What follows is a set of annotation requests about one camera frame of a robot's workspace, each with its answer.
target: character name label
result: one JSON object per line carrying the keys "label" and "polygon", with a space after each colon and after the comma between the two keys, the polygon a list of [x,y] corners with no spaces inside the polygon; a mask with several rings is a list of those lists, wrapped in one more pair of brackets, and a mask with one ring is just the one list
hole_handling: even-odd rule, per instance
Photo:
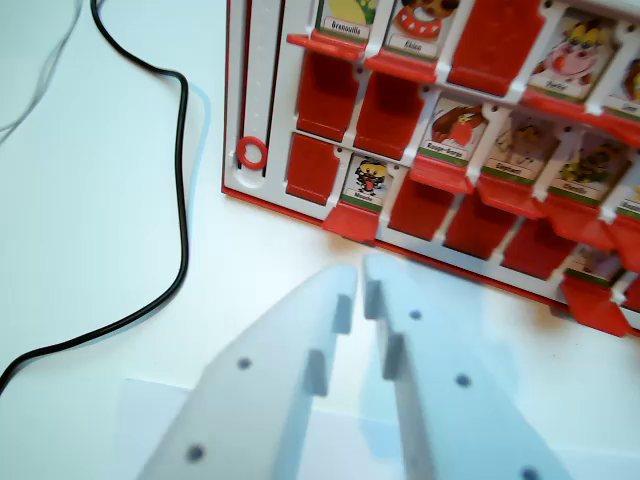
{"label": "character name label", "polygon": [[367,193],[360,193],[358,190],[354,190],[352,188],[348,188],[345,192],[346,195],[349,195],[350,197],[355,197],[355,198],[359,198],[360,200],[364,200],[365,202],[369,202],[369,203],[373,203],[374,205],[382,205],[382,198],[380,198],[380,196],[372,196],[371,194],[367,194]]}
{"label": "character name label", "polygon": [[369,32],[371,31],[371,28],[366,25],[359,25],[333,17],[326,17],[322,26],[337,33],[363,39],[369,38]]}
{"label": "character name label", "polygon": [[533,170],[521,167],[520,165],[501,162],[500,160],[496,160],[495,158],[489,158],[485,166],[493,168],[495,170],[500,170],[510,175],[515,175],[516,177],[526,178],[528,180],[533,180],[536,175],[536,172]]}
{"label": "character name label", "polygon": [[576,195],[590,198],[592,200],[600,200],[608,190],[607,185],[591,183],[590,186],[587,186],[584,183],[569,182],[567,180],[563,180],[562,178],[560,178],[560,175],[558,175],[558,177],[556,177],[556,179],[551,182],[551,187],[555,187],[558,190],[575,193]]}
{"label": "character name label", "polygon": [[604,105],[614,110],[628,113],[634,117],[640,117],[640,106],[637,103],[610,96],[604,100]]}
{"label": "character name label", "polygon": [[466,160],[467,158],[467,152],[465,150],[459,150],[441,143],[428,141],[424,148],[444,155],[449,155],[450,157],[460,158],[462,160]]}
{"label": "character name label", "polygon": [[586,95],[586,92],[589,90],[589,86],[579,86],[569,82],[553,80],[549,77],[546,77],[543,73],[536,74],[531,77],[531,80],[529,80],[529,84],[574,98],[583,98]]}
{"label": "character name label", "polygon": [[387,45],[421,57],[434,58],[438,53],[438,46],[434,43],[423,42],[397,33],[391,35]]}
{"label": "character name label", "polygon": [[622,202],[620,208],[622,210],[629,210],[631,212],[640,213],[640,204],[632,202],[631,200],[625,200],[624,202]]}
{"label": "character name label", "polygon": [[553,80],[547,80],[545,84],[550,90],[559,90],[560,92],[564,92],[567,89],[567,85],[562,82],[554,82]]}

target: red ring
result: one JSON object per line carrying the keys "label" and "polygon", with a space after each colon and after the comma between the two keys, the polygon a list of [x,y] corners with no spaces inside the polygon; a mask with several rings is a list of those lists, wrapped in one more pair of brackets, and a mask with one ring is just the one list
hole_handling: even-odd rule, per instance
{"label": "red ring", "polygon": [[[250,162],[247,157],[247,145],[255,145],[260,150],[260,161]],[[262,170],[267,164],[267,146],[256,137],[244,137],[238,142],[238,160],[240,163],[250,170]]]}

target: cartoon cow face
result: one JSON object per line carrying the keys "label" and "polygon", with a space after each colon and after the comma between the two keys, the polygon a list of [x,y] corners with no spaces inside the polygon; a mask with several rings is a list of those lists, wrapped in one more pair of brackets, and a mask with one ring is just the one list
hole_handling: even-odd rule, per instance
{"label": "cartoon cow face", "polygon": [[581,84],[591,81],[591,72],[597,63],[597,50],[604,41],[600,19],[578,22],[564,32],[565,40],[555,47],[544,61],[547,70],[566,77],[579,79]]}

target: character card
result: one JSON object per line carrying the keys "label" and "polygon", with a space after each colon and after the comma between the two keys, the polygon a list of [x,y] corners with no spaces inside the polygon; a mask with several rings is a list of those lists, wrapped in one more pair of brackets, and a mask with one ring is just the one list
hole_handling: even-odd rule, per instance
{"label": "character card", "polygon": [[551,182],[549,192],[599,205],[627,166],[623,144],[586,134],[580,149],[576,148],[572,159]]}
{"label": "character card", "polygon": [[502,125],[482,171],[533,185],[557,143],[551,122],[513,112]]}
{"label": "character card", "polygon": [[571,258],[565,273],[609,287],[620,278],[624,269],[617,253],[605,253],[597,248],[581,245]]}
{"label": "character card", "polygon": [[320,0],[316,30],[358,43],[369,39],[377,0]]}
{"label": "character card", "polygon": [[383,48],[435,62],[459,3],[459,0],[396,0]]}
{"label": "character card", "polygon": [[609,113],[640,122],[640,50],[602,105]]}
{"label": "character card", "polygon": [[640,220],[640,185],[628,198],[625,198],[618,207],[618,213]]}
{"label": "character card", "polygon": [[486,125],[481,103],[440,97],[418,150],[432,158],[467,165]]}
{"label": "character card", "polygon": [[573,103],[584,101],[613,56],[613,26],[611,20],[567,10],[529,85]]}
{"label": "character card", "polygon": [[354,153],[340,200],[380,212],[390,185],[391,177],[385,162]]}

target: black cable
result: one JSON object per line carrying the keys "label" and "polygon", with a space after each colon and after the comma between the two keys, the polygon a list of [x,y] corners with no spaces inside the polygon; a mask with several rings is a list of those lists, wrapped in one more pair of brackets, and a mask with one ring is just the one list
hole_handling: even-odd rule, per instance
{"label": "black cable", "polygon": [[162,293],[158,298],[151,301],[144,307],[139,310],[127,315],[120,320],[113,322],[104,327],[98,328],[91,332],[85,333],[78,337],[72,338],[70,340],[56,343],[55,345],[49,345],[47,347],[36,348],[35,350],[31,350],[30,352],[23,353],[14,361],[12,361],[9,366],[2,372],[2,376],[0,376],[0,395],[7,387],[7,384],[13,378],[13,376],[18,372],[20,366],[29,360],[33,360],[38,357],[42,357],[43,355],[49,355],[52,353],[58,353],[63,350],[67,350],[69,348],[77,347],[78,345],[82,345],[83,343],[89,342],[91,340],[95,340],[104,335],[107,335],[111,332],[114,332],[120,328],[126,327],[127,325],[135,322],[136,320],[142,318],[143,316],[153,312],[158,307],[162,306],[168,300],[170,300],[175,293],[180,289],[182,283],[184,282],[185,277],[187,276],[187,268],[189,266],[189,243],[187,236],[187,212],[185,208],[185,200],[184,200],[184,185],[182,180],[182,144],[184,141],[184,126],[187,115],[187,102],[189,99],[189,84],[184,75],[180,72],[176,72],[174,70],[165,70],[164,68],[155,67],[144,60],[136,57],[135,55],[129,53],[127,50],[122,48],[118,42],[116,42],[113,37],[107,32],[100,20],[100,15],[98,13],[98,6],[96,0],[91,0],[91,15],[93,16],[93,21],[98,27],[98,30],[105,38],[105,40],[123,57],[127,60],[133,62],[139,67],[144,68],[145,70],[155,74],[162,75],[166,77],[176,78],[180,82],[180,107],[178,109],[178,121],[176,126],[176,143],[175,143],[175,179],[176,179],[176,196],[178,201],[178,220],[180,224],[180,268],[178,269],[178,274],[176,275],[173,283],[167,288],[164,293]]}

